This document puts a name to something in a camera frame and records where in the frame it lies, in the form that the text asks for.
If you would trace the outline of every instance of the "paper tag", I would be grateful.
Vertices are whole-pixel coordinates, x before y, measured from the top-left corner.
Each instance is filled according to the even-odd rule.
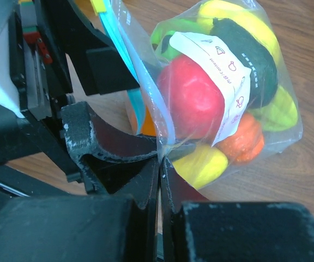
[[[199,64],[224,97],[225,113],[213,145],[233,135],[249,101],[251,69],[216,36],[175,32],[169,43]]]

